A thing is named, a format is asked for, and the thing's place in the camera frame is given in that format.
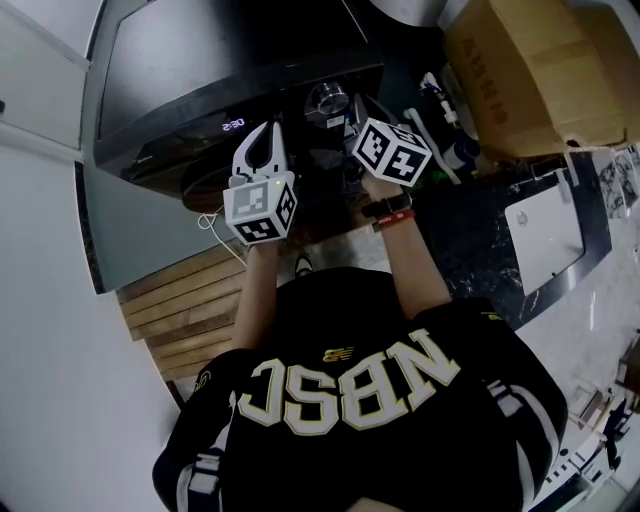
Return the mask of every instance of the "hand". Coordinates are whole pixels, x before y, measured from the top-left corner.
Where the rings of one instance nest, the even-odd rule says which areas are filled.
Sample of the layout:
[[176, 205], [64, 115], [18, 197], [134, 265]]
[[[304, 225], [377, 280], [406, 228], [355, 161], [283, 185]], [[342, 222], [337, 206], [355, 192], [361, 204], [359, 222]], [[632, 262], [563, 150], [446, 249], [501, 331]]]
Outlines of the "hand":
[[362, 186], [373, 201], [382, 201], [383, 199], [402, 195], [402, 187], [400, 185], [376, 178], [369, 171], [362, 178]]

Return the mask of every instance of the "gold logo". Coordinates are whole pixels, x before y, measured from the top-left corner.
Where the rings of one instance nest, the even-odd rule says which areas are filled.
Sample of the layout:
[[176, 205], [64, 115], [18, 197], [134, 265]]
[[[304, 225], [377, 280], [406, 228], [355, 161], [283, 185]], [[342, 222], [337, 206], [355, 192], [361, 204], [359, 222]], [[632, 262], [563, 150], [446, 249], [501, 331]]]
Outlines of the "gold logo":
[[482, 314], [489, 318], [489, 320], [502, 320], [495, 311], [483, 311]]
[[210, 380], [211, 380], [211, 372], [209, 370], [207, 370], [206, 372], [204, 372], [200, 376], [200, 380], [198, 381], [198, 384], [196, 385], [196, 391], [198, 391], [200, 388], [202, 388]]
[[355, 347], [349, 348], [336, 348], [333, 350], [327, 350], [324, 353], [324, 357], [322, 360], [325, 363], [335, 363], [336, 361], [346, 361], [353, 354], [353, 350]]

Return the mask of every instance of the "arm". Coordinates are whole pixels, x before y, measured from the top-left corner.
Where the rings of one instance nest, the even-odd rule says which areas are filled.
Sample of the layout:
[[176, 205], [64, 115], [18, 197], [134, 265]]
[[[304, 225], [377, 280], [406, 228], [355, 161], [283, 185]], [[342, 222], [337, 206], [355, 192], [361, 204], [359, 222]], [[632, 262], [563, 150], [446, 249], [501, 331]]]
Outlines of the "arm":
[[276, 313], [278, 243], [255, 245], [249, 251], [247, 277], [233, 328], [233, 348], [258, 348]]
[[[402, 194], [399, 185], [379, 180], [370, 173], [367, 173], [362, 184], [373, 201]], [[414, 219], [384, 228], [382, 238], [387, 248], [398, 300], [408, 319], [426, 309], [451, 302], [447, 285]]]

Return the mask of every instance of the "shoe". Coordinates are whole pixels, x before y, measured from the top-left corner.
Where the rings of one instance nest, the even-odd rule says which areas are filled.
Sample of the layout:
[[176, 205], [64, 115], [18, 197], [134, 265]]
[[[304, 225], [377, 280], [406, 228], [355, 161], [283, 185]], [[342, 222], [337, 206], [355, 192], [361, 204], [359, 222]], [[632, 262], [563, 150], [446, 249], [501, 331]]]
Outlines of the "shoe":
[[313, 265], [311, 264], [311, 260], [309, 256], [306, 254], [301, 254], [298, 256], [298, 261], [296, 261], [296, 279], [299, 277], [304, 277], [307, 274], [311, 274], [313, 272]]

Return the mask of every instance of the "black watch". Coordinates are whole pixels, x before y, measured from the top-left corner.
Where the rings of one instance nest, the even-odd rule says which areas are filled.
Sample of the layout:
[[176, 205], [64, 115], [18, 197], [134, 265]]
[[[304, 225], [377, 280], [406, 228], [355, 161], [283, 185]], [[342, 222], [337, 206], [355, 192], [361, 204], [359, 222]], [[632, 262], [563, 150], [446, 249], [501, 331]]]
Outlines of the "black watch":
[[391, 215], [396, 212], [408, 210], [411, 208], [413, 201], [411, 196], [404, 192], [402, 195], [389, 197], [378, 201], [377, 203], [371, 203], [362, 207], [362, 215], [365, 217], [374, 217], [379, 219], [385, 215]]

